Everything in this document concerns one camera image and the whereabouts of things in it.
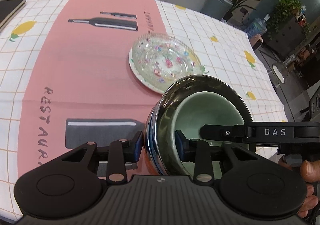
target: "notebook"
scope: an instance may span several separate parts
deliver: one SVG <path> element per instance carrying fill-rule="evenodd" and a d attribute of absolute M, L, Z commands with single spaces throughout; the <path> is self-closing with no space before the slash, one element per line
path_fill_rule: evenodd
<path fill-rule="evenodd" d="M 10 22 L 14 15 L 25 5 L 26 0 L 0 1 L 0 31 Z"/>

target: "human hand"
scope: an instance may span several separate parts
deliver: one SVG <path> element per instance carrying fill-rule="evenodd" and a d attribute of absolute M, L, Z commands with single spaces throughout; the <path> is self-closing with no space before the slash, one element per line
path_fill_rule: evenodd
<path fill-rule="evenodd" d="M 283 161 L 283 157 L 280 158 L 279 165 L 291 170 L 291 167 Z M 304 161 L 300 167 L 300 174 L 303 180 L 306 182 L 318 182 L 320 181 L 320 161 L 308 162 Z M 318 204 L 318 197 L 313 195 L 314 187 L 312 184 L 307 183 L 307 196 L 304 200 L 300 210 L 298 211 L 298 216 L 304 218 L 308 215 L 308 210 L 313 209 Z"/>

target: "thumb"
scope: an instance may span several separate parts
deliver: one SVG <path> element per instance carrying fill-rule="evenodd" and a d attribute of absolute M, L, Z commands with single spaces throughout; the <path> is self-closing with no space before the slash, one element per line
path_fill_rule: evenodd
<path fill-rule="evenodd" d="M 304 161 L 300 167 L 302 178 L 306 182 L 320 181 L 320 161 L 308 162 Z"/>

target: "floral plate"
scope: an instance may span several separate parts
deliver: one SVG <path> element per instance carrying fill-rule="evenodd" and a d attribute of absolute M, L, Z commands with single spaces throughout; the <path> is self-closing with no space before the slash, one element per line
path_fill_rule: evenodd
<path fill-rule="evenodd" d="M 130 67 L 148 88 L 163 94 L 175 81 L 202 74 L 200 60 L 183 42 L 166 34 L 145 34 L 133 44 Z"/>

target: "gray bin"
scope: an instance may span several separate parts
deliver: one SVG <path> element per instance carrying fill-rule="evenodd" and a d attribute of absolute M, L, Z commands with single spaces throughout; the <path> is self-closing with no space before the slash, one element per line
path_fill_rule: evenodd
<path fill-rule="evenodd" d="M 230 0 L 207 0 L 201 13 L 221 20 L 231 7 L 232 2 Z"/>

